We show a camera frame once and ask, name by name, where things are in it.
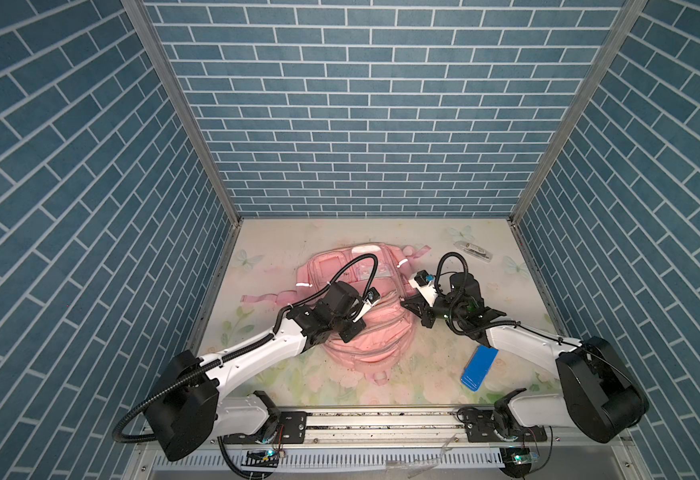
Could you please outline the pink student backpack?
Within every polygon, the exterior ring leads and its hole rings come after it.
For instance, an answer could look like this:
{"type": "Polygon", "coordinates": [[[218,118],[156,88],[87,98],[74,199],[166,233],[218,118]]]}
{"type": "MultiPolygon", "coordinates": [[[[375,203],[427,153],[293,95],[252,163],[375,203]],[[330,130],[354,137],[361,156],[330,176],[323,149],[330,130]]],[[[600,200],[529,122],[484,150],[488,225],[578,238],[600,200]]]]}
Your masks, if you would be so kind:
{"type": "Polygon", "coordinates": [[[409,284],[410,277],[415,274],[412,261],[429,251],[428,246],[417,250],[412,246],[370,243],[321,252],[297,270],[293,290],[244,295],[241,301],[248,304],[272,302],[294,309],[313,306],[328,287],[338,281],[353,286],[362,300],[368,290],[375,287],[381,298],[364,315],[366,328],[349,343],[344,343],[338,334],[332,334],[321,345],[335,362],[364,374],[371,382],[384,385],[415,336],[417,317],[400,302],[417,294],[409,284]]]}

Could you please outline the blue pencil case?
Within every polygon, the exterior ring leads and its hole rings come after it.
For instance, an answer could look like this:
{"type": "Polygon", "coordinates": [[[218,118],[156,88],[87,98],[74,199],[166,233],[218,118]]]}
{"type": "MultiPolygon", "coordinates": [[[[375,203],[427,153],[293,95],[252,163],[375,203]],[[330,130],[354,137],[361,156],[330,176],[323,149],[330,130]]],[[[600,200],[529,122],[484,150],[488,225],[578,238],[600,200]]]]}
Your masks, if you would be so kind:
{"type": "Polygon", "coordinates": [[[478,391],[488,376],[498,353],[499,351],[494,348],[479,345],[462,373],[462,384],[473,392],[478,391]]]}

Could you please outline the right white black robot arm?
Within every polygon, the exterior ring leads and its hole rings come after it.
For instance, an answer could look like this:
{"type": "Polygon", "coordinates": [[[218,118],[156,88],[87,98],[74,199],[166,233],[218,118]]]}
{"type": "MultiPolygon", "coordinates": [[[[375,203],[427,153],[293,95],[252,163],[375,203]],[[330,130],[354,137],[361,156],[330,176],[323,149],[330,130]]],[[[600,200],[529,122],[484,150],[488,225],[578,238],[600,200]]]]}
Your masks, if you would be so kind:
{"type": "Polygon", "coordinates": [[[408,282],[415,293],[401,304],[424,327],[442,320],[456,335],[477,341],[482,350],[511,353],[559,380],[558,394],[519,388],[497,400],[492,421],[499,437],[513,439],[533,427],[563,427],[608,443],[648,413],[644,389],[607,340],[563,337],[511,320],[485,304],[480,284],[470,273],[452,274],[448,292],[425,270],[408,282]]]}

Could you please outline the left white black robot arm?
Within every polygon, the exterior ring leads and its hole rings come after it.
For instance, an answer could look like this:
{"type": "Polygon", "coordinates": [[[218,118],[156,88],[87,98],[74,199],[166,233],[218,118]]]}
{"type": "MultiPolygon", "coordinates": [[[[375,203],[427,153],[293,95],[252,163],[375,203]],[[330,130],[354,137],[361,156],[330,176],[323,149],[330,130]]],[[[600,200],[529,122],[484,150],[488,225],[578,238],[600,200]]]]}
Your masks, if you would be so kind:
{"type": "Polygon", "coordinates": [[[230,350],[197,357],[184,351],[171,360],[144,412],[165,457],[177,461],[216,437],[267,442],[280,430],[280,409],[262,391],[233,396],[264,370],[325,343],[337,334],[349,341],[379,302],[370,287],[358,292],[337,281],[316,295],[279,311],[273,331],[230,350]]]}

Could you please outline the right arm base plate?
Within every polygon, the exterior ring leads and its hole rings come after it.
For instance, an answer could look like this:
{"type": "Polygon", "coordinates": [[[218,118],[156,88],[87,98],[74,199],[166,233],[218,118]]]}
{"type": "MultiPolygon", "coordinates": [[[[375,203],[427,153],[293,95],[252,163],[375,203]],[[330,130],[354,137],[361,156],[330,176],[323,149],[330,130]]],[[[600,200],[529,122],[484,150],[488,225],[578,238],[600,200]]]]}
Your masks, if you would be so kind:
{"type": "Polygon", "coordinates": [[[470,443],[543,443],[548,440],[545,428],[521,426],[509,413],[493,409],[466,406],[457,410],[455,417],[463,424],[470,443]]]}

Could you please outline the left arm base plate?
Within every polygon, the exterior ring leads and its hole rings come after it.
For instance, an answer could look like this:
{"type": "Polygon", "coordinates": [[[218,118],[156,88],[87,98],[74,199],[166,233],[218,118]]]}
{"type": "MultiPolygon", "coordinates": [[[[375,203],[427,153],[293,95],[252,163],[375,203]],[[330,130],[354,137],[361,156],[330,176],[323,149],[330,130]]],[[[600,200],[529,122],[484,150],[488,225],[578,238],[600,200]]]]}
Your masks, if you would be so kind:
{"type": "Polygon", "coordinates": [[[223,437],[223,442],[234,445],[288,445],[303,444],[307,427],[306,411],[281,411],[278,419],[270,415],[253,434],[235,433],[223,437]]]}

